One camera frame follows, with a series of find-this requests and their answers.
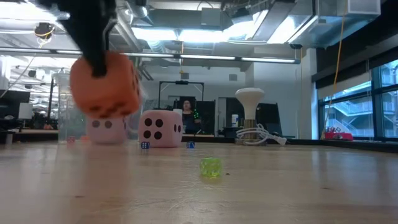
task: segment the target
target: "pink die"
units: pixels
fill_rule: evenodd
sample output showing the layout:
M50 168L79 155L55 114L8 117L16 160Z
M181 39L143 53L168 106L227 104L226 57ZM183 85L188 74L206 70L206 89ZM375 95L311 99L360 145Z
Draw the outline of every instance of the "pink die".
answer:
M86 120L86 132L93 143L118 144L127 139L126 123L123 118Z
M182 139L182 118L167 110L145 111L138 126L140 142L151 147L179 147Z

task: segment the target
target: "monitor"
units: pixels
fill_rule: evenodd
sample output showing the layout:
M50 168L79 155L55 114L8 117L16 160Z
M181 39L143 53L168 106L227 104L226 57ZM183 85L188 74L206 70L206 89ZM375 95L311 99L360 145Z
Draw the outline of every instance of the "monitor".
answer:
M29 98L30 92L28 91L7 91L0 98L0 119L3 119L7 115L18 118L20 103L29 103Z

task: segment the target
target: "green translucent die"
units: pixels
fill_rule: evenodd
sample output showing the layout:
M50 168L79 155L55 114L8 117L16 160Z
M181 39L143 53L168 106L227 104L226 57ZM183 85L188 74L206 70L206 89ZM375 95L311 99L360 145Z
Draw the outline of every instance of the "green translucent die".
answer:
M205 177L217 177L221 174L221 159L204 158L200 161L200 173Z

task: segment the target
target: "window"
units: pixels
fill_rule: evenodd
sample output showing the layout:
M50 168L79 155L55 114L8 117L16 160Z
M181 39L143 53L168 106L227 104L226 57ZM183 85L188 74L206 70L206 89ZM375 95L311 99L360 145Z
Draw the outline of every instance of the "window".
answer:
M353 94L362 93L362 92L370 91L370 90L371 90L371 82L367 81L362 84L359 84L359 85L353 86L351 88L348 88L346 90L335 93L333 95L333 99L341 98L344 96L351 96ZM329 100L330 100L330 96L327 96L323 99L323 101L329 101Z
M384 137L398 138L398 91L390 91L382 95Z
M325 118L329 105L325 105ZM331 104L326 127L340 128L355 137L373 137L373 106L370 96Z
M380 66L381 86L398 84L398 60Z

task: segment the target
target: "small blue die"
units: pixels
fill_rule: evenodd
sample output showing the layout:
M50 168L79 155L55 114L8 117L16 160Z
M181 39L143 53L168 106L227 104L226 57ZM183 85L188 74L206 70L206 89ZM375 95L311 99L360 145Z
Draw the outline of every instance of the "small blue die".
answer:
M187 149L194 149L195 148L195 142L187 142Z
M149 142L141 142L141 149L149 149L150 144Z

